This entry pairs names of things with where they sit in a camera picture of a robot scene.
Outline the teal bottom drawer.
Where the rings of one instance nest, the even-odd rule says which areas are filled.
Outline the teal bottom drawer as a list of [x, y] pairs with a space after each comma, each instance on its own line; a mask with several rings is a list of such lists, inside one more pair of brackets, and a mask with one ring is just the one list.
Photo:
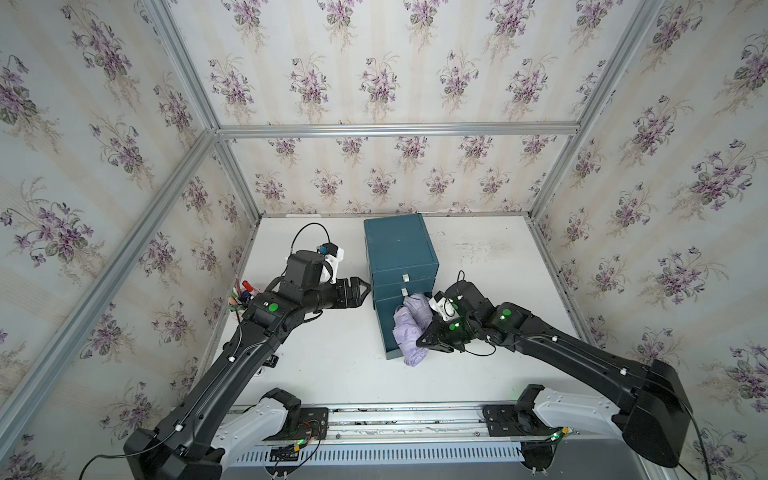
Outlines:
[[403, 355], [395, 341], [393, 335], [394, 313], [395, 310], [404, 306], [404, 298], [390, 298], [385, 300], [378, 300], [374, 303], [379, 324], [381, 327], [381, 335], [385, 348], [385, 356], [388, 360], [403, 358]]

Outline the teal drawer cabinet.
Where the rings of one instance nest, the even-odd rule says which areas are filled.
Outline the teal drawer cabinet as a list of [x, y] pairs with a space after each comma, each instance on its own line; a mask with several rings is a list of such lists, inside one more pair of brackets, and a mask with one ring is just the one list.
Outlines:
[[374, 309], [434, 291], [439, 260], [421, 214], [363, 221]]

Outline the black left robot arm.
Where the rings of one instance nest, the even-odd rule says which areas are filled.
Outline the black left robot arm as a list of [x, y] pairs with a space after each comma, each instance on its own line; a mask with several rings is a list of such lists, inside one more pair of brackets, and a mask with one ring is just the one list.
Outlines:
[[291, 249], [284, 271], [250, 299], [222, 353], [181, 403], [151, 429], [138, 428], [120, 458], [136, 479], [218, 479], [258, 442], [295, 429], [301, 402], [276, 388], [250, 410], [227, 414], [288, 336], [327, 310], [363, 305], [370, 283], [341, 278], [344, 251], [332, 241]]

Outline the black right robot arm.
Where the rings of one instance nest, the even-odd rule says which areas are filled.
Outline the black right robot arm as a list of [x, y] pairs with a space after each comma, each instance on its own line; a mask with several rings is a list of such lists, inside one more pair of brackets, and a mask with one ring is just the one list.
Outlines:
[[511, 302], [494, 305], [476, 286], [458, 279], [438, 295], [433, 320], [416, 344], [443, 353], [464, 352], [479, 339], [544, 362], [602, 395], [607, 425], [644, 459], [678, 468], [690, 430], [700, 428], [678, 372], [610, 354], [549, 325]]

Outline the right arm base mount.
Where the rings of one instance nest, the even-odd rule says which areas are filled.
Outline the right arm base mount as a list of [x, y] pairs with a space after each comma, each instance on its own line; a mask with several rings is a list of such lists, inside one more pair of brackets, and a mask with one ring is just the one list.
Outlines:
[[563, 427], [547, 425], [534, 411], [536, 400], [545, 390], [541, 384], [529, 384], [511, 404], [487, 404], [481, 409], [490, 437], [542, 437], [549, 441], [565, 436]]

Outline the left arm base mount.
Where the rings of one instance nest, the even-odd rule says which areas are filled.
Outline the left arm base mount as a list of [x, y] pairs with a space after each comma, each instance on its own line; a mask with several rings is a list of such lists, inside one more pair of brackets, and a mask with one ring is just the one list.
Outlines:
[[303, 405], [298, 397], [280, 388], [265, 393], [262, 400], [266, 399], [275, 400], [286, 411], [286, 415], [281, 428], [266, 437], [265, 442], [326, 439], [330, 414], [327, 407]]

